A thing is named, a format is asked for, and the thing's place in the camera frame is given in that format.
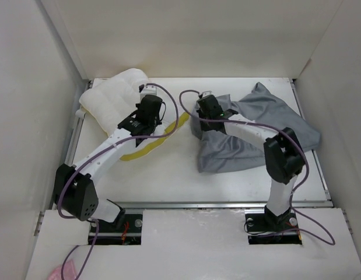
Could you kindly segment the white pillow with yellow edge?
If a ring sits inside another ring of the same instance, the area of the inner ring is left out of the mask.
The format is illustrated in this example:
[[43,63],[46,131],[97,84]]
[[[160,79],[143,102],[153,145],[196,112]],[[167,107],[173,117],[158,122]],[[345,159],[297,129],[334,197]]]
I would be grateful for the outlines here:
[[[189,115],[184,112],[178,101],[178,93],[171,90],[165,85],[161,78],[148,78],[140,69],[131,68],[108,79],[98,79],[93,81],[91,89],[85,91],[80,99],[80,105],[85,112],[82,130],[80,132],[78,145],[74,156],[74,163],[82,160],[89,153],[92,153],[104,140],[106,140],[117,125],[130,113],[136,109],[141,96],[139,86],[153,82],[162,85],[174,97],[179,109],[179,124],[177,132],[173,135],[175,138],[191,135]],[[171,131],[175,125],[176,114],[173,102],[168,94],[158,87],[154,87],[156,95],[163,99],[166,104],[166,112],[162,121],[163,128],[166,132]],[[129,162],[142,158],[160,145],[169,140],[170,137],[160,139],[149,139],[154,144],[143,144],[139,146],[138,151],[123,155],[120,160]]]

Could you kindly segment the grey pillowcase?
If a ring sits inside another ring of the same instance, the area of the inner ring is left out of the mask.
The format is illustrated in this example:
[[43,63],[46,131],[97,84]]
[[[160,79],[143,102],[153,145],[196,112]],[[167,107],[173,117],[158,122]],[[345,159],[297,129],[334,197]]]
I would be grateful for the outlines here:
[[[218,96],[217,100],[223,110],[237,111],[234,116],[237,120],[263,123],[280,130],[291,128],[305,152],[320,144],[320,132],[260,82],[239,101],[232,101],[228,94]],[[264,142],[277,135],[272,129],[233,123],[226,124],[225,133],[203,131],[195,117],[191,119],[191,131],[201,141],[198,170],[207,173],[236,172],[265,165]]]

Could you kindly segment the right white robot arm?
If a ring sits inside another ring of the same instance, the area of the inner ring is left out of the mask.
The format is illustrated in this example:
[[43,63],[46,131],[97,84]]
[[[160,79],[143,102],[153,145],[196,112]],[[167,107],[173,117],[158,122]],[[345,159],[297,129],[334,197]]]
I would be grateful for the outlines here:
[[219,131],[236,137],[263,151],[265,167],[271,177],[270,195],[263,214],[246,217],[247,229],[258,232],[280,232],[292,218],[290,198],[305,161],[295,132],[286,127],[282,132],[254,123],[236,110],[223,110],[214,95],[197,100],[201,130]]

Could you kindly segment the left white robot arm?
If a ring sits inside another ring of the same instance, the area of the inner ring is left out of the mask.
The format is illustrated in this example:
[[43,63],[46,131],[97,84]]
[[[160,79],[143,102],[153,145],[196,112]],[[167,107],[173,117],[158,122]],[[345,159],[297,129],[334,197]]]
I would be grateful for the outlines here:
[[52,198],[59,211],[80,221],[103,221],[113,232],[123,227],[125,210],[108,199],[100,199],[97,182],[123,156],[133,155],[164,134],[162,104],[160,97],[144,95],[136,110],[92,153],[72,166],[64,163],[57,168]]

